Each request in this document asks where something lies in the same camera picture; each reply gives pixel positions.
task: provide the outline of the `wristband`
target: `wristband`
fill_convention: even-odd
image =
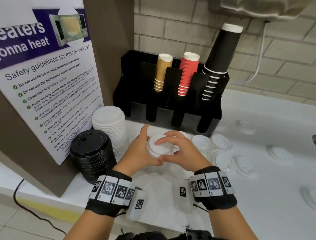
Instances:
[[[114,170],[99,176],[89,195],[86,210],[115,217],[122,208],[128,208],[131,202],[136,187],[131,181],[131,177]]]
[[[237,205],[226,172],[221,172],[216,166],[209,166],[189,177],[194,199],[207,210],[228,209]]]

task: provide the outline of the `forearm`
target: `forearm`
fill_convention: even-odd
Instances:
[[[228,240],[258,240],[237,206],[209,211],[214,236]]]
[[[114,218],[98,215],[85,210],[64,240],[104,240],[109,239]]]

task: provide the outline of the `safety guidelines poster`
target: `safety guidelines poster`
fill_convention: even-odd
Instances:
[[[0,90],[60,165],[103,100],[82,1],[45,2],[0,26]]]

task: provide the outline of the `white countertop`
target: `white countertop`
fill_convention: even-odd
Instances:
[[[225,90],[222,99],[226,128],[215,133],[231,141],[232,157],[250,159],[257,172],[255,177],[242,177],[235,171],[228,173],[245,219],[261,240],[315,239],[316,212],[303,201],[300,188],[316,188],[316,146],[312,142],[312,135],[316,134],[316,107],[233,90]],[[242,133],[235,125],[237,120],[251,122],[255,134]],[[130,140],[142,126],[127,121]],[[165,131],[150,126],[148,135]],[[268,146],[287,149],[293,157],[292,163],[284,165],[273,160]],[[170,163],[164,171],[147,169],[135,174],[133,181],[149,197],[139,221],[181,232],[188,224],[194,229],[211,231],[206,212],[198,208],[183,212],[173,200],[173,180],[188,175],[189,172]],[[12,196],[21,179],[0,164],[0,193]],[[92,187],[78,174],[61,198],[47,195],[27,182],[21,185],[17,196],[82,212]]]

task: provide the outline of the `cup organizer compartment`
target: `cup organizer compartment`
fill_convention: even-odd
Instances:
[[[163,90],[154,91],[158,55],[135,50],[121,57],[122,76],[113,93],[114,106],[121,108],[126,119],[153,126],[210,137],[222,118],[221,98],[229,81],[228,73],[218,79],[209,101],[202,100],[210,75],[203,74],[200,63],[188,94],[178,95],[182,70],[173,59],[166,71]]]

